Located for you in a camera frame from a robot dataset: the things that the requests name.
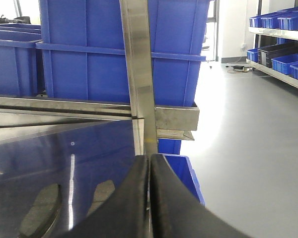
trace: white wall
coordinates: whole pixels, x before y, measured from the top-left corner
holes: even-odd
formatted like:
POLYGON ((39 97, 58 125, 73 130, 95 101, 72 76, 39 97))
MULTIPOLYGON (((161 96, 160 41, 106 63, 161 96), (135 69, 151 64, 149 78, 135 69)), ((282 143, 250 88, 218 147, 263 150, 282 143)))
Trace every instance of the white wall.
POLYGON ((1 15, 9 19, 16 18, 13 0, 0 0, 0 17, 1 15))
POLYGON ((269 12, 278 11, 285 8, 294 7, 295 0, 270 0, 269 12))
MULTIPOLYGON (((295 0, 263 0, 262 14, 294 7, 295 0)), ((258 0, 220 0, 219 45, 221 58, 246 56, 241 51, 242 44, 247 49, 254 45, 254 34, 248 32, 249 18, 256 16, 258 0)))

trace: shelving unit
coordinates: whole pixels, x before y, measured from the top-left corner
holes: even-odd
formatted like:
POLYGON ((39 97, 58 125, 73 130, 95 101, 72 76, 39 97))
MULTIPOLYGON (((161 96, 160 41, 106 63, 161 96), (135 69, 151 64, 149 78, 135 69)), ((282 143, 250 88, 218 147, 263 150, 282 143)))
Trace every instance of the shelving unit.
POLYGON ((273 76, 293 87, 296 87, 298 89, 298 80, 295 79, 295 78, 292 78, 288 75, 285 75, 285 74, 282 74, 282 73, 279 73, 275 70, 273 70, 272 68, 268 68, 266 66, 263 66, 259 63, 256 63, 256 62, 253 62, 253 61, 250 61, 250 60, 246 60, 246 62, 253 68, 257 69, 257 70, 260 70, 266 74, 269 74, 270 76, 273 76))
POLYGON ((298 41, 298 31, 249 27, 249 32, 257 35, 273 36, 298 41))
MULTIPOLYGON (((279 37, 279 38, 285 38, 285 39, 291 39, 298 41, 298 31, 288 31, 288 30, 281 30, 281 29, 268 29, 268 28, 256 28, 256 27, 249 27, 249 32, 255 33, 258 35, 264 35, 264 36, 273 36, 273 37, 279 37)), ((246 62, 253 68, 260 70, 266 74, 269 74, 270 76, 273 76, 293 87, 296 87, 298 89, 298 80, 295 78, 292 78, 288 75, 282 74, 280 72, 277 72, 273 70, 272 68, 268 68, 264 65, 261 65, 259 63, 246 60, 246 62)))

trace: gray epoxy floor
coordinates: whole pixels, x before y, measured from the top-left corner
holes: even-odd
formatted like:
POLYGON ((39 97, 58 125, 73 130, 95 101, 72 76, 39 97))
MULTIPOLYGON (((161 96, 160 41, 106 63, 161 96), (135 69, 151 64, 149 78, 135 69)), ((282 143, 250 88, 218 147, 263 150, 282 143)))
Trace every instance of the gray epoxy floor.
POLYGON ((181 154, 216 215, 255 238, 298 238, 298 90, 227 70, 202 65, 196 140, 181 154))

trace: metal shelf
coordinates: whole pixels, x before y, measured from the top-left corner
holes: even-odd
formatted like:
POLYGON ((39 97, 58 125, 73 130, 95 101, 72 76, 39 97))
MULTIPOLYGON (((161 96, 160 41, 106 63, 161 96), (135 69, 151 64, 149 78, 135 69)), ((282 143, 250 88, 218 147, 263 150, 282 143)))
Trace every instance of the metal shelf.
POLYGON ((249 32, 264 36, 273 36, 298 41, 298 31, 249 27, 249 32))
POLYGON ((247 59, 246 62, 251 67, 253 67, 255 69, 258 69, 258 70, 260 70, 260 71, 262 71, 262 72, 264 72, 266 74, 269 74, 269 75, 271 75, 271 76, 273 76, 273 77, 275 77, 275 78, 277 78, 277 79, 279 79, 279 80, 281 80, 281 81, 283 81, 283 82, 285 82, 285 83, 287 83, 287 84, 289 84, 291 86, 294 86, 294 87, 296 87, 298 89, 298 80, 297 79, 292 78, 292 77, 290 77, 288 75, 279 73, 279 72, 277 72, 277 71, 275 71, 275 70, 273 70, 271 68, 268 68, 266 66, 263 66, 261 64, 258 64, 258 63, 255 63, 253 61, 250 61, 249 59, 247 59))

